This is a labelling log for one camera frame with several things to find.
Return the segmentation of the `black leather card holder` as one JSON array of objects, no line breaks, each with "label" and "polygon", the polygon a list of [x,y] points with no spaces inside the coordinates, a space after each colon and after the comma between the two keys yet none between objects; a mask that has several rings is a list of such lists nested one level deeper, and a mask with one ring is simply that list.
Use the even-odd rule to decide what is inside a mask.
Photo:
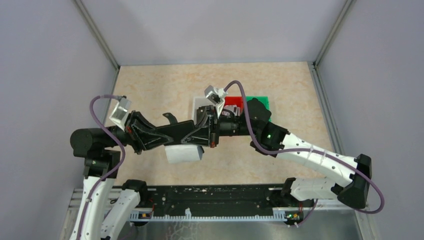
[{"label": "black leather card holder", "polygon": [[178,122],[177,118],[170,112],[165,112],[162,115],[168,119],[169,124],[157,127],[157,131],[172,138],[171,141],[164,144],[165,146],[180,145],[181,140],[195,128],[192,119]]}]

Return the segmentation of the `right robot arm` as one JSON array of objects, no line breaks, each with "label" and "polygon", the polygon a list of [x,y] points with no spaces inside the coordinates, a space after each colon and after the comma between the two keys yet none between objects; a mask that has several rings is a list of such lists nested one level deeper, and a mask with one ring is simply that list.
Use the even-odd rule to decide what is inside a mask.
[{"label": "right robot arm", "polygon": [[194,130],[181,140],[183,144],[216,147],[220,137],[248,136],[249,120],[254,140],[264,148],[259,153],[274,158],[291,160],[324,175],[317,179],[289,178],[281,191],[283,197],[295,201],[311,199],[337,199],[353,209],[366,207],[369,180],[372,176],[372,159],[365,154],[345,156],[313,145],[269,119],[271,112],[257,98],[247,101],[247,109],[240,116],[218,116],[212,105],[197,109]]}]

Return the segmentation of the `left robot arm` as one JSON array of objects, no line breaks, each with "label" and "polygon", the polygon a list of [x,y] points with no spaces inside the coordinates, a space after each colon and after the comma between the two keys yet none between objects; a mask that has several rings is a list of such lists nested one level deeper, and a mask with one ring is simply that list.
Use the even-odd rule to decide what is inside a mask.
[{"label": "left robot arm", "polygon": [[117,119],[114,126],[75,130],[70,145],[74,156],[84,159],[83,194],[70,239],[116,240],[136,207],[149,208],[145,217],[151,218],[155,207],[145,181],[127,180],[106,213],[109,194],[126,158],[125,146],[139,155],[174,140],[138,111]]}]

